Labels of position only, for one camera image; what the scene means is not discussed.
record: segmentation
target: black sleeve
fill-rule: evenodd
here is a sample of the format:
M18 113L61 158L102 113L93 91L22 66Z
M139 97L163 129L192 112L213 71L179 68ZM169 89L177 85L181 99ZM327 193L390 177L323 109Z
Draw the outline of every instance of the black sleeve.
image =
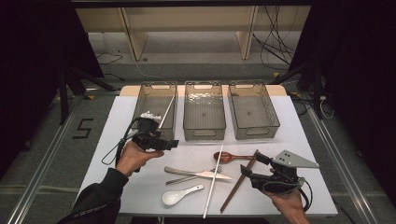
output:
M78 195L70 213L77 217L68 216L59 223L114 223L120 211L122 189L127 182L128 178L125 175L116 169L108 168L102 183L91 184Z

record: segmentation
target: white table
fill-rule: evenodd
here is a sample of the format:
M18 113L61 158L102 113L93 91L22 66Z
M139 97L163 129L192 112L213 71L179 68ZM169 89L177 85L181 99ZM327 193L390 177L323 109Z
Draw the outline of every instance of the white table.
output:
M216 166L213 154L224 145L223 151L234 155L253 155L258 149L268 157L274 157L286 149L296 153L308 160L315 161L311 147L304 134L304 130L297 117L294 106L289 96L271 96L276 114L280 121L280 127L274 139L237 141L233 134L233 123L227 97L224 95L224 108L227 128L223 141L211 143L186 142L182 129L184 94L178 89L176 139L180 142L177 148L165 151L165 155L159 159L148 161L141 168L140 173L131 176L131 180L124 187L121 198L120 212L133 216L159 216L159 217L201 217L205 210L206 199L210 190L211 179L197 178L173 186L165 186L165 182L182 177L166 173L164 166L187 170L203 171L210 170ZM122 138L134 113L136 96L118 96L108 115L108 119L99 140L97 149L93 155L91 165L81 185L81 190L94 182L101 182L105 176L108 166L101 163L102 158ZM107 158L107 161L115 155L115 150ZM222 164L222 173L229 175L233 180L216 181L210 205L207 211L208 217L265 217L280 215L272 205L271 200L251 187L248 178L244 180L230 203L220 213L220 208L225 202L240 173L240 165L247 165L248 161L232 161ZM252 167L254 173L271 175L267 166L255 162ZM298 168L298 175L304 176L314 192L311 208L307 211L309 216L332 217L337 215L337 210L332 202L331 195L326 187L319 169ZM179 203L168 206L162 202L163 194L168 190L187 189L197 184L203 184L205 189L189 194ZM310 197L307 185L303 190Z

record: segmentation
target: white spoon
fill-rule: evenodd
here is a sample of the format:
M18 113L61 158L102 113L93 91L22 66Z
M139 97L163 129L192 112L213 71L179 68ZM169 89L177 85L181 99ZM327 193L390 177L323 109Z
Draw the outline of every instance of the white spoon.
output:
M204 185L197 185L190 189L166 191L165 194L163 195L163 202L167 205L178 203L178 201L180 201L187 194L194 192L196 190L201 190L203 188Z

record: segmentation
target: utensil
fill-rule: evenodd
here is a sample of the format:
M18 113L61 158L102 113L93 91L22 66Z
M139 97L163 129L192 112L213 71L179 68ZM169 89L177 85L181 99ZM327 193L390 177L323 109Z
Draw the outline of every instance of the utensil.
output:
M211 169L210 171L211 171L211 172L215 172L215 170L216 170L216 168ZM218 168L218 174L219 174L219 173L221 173L221 166L219 166L219 168ZM199 176L196 176L196 175L187 176L187 177L183 177L183 178L180 178L180 179L169 180L169 181L167 181L165 184L166 184L166 186L175 185L175 184L178 184L178 183L181 183L181 182L184 182L184 181L196 179L196 178L198 178L198 177L199 177Z
M201 189L204 189L204 185L197 185L189 189L166 191L163 195L163 203L167 205L178 203L187 194Z
M251 167L253 166L254 162L256 161L256 154L259 152L259 150L257 149L256 152L254 153L254 155L251 157L250 161L247 164L247 168L251 169ZM239 189L239 187L241 186L242 182L244 181L245 176L241 175L238 179L238 181L236 182L235 186L233 186L233 189L231 190L230 194L228 195L227 199L225 200L223 206L220 208L220 212L224 212L225 207L227 207L228 203L231 201L231 199L233 198L233 196L235 195L236 191Z
M213 157L215 158L215 160L217 161L219 158L219 153L216 152ZM252 156L235 156L229 152L221 152L221 156L220 156L220 162L221 163L228 163L230 161L233 160L251 160Z
M196 176L209 177L209 178L212 178L213 176L215 176L215 173L210 172L210 171L202 171L202 172L182 171L182 170L174 169L174 168L169 167L169 166L165 166L164 170L167 173L177 174L177 175L196 175ZM231 177L229 177L227 175L221 175L221 174L217 174L216 178L219 178L219 179L232 179Z
M222 148L223 148L223 145L221 145L221 148L220 148L220 156L221 156ZM219 160L218 160L218 162L216 162L215 176L213 176L212 185L210 186L209 196L207 196L207 199L206 199L206 206L205 206L203 218L206 218L207 208L209 207L210 197L212 196L213 185L215 184L216 175L218 175L218 168L219 168Z

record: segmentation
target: wooden chopstick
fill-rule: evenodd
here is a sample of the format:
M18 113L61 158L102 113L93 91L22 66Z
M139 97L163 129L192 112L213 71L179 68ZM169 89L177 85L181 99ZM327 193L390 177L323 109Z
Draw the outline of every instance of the wooden chopstick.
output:
M250 159L249 163L247 164L247 168L251 169L251 167L253 166L254 162L256 161L256 154L259 152L259 150L257 149L256 152L254 153L253 157ZM228 203L230 202L230 200L233 198L233 196L235 195L236 191L239 189L239 186L241 186L242 182L244 181L245 176L241 175L238 179L238 181L236 182L235 186L233 186L233 190L231 190L230 194L228 195L227 199L225 200L223 206L220 208L220 212L223 213L225 210L225 207L227 207Z

